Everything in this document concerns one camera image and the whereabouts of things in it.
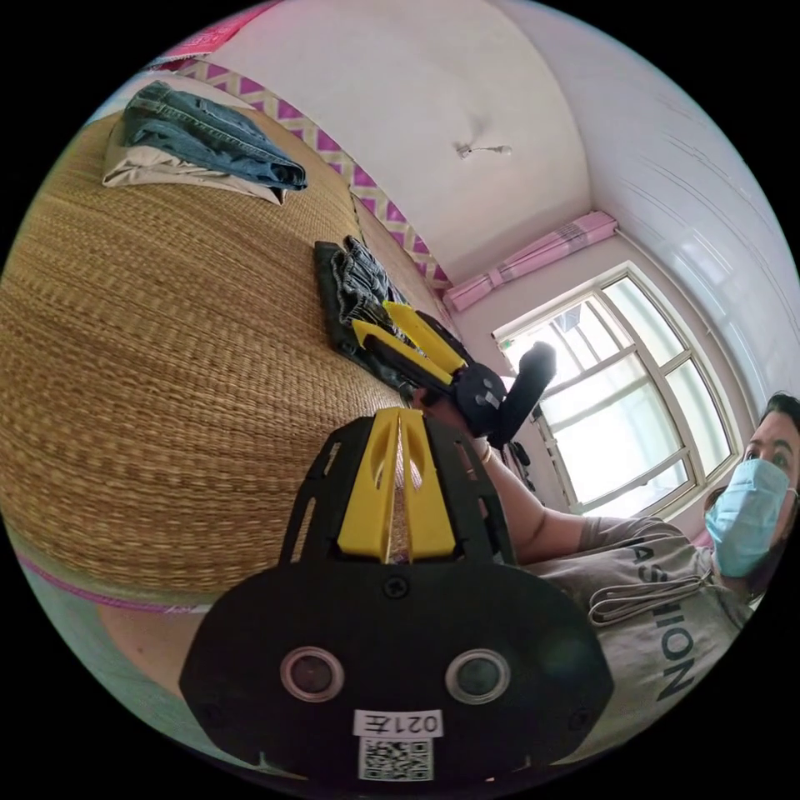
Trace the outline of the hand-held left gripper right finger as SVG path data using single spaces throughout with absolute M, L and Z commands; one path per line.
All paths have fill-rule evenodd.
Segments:
M 450 558 L 456 540 L 425 419 L 419 411 L 402 409 L 399 421 L 408 558 Z

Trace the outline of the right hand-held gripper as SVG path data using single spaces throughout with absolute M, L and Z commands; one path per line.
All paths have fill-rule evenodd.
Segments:
M 474 436 L 494 436 L 506 397 L 502 380 L 473 361 L 434 317 L 399 302 L 386 301 L 383 308 L 419 352 L 384 328 L 355 320 L 352 329 L 359 345 L 396 369 L 415 388 L 447 398 L 466 419 Z

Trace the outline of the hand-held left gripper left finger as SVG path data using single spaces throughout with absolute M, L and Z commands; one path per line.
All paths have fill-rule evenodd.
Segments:
M 386 558 L 390 550 L 398 463 L 398 410 L 372 418 L 337 538 L 353 558 Z

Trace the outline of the person's right hand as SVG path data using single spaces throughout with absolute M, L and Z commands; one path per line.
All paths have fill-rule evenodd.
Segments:
M 484 466 L 488 466 L 494 461 L 494 451 L 488 440 L 472 434 L 466 419 L 446 397 L 417 388 L 412 394 L 412 407 L 427 417 L 437 419 L 464 434 L 470 440 Z

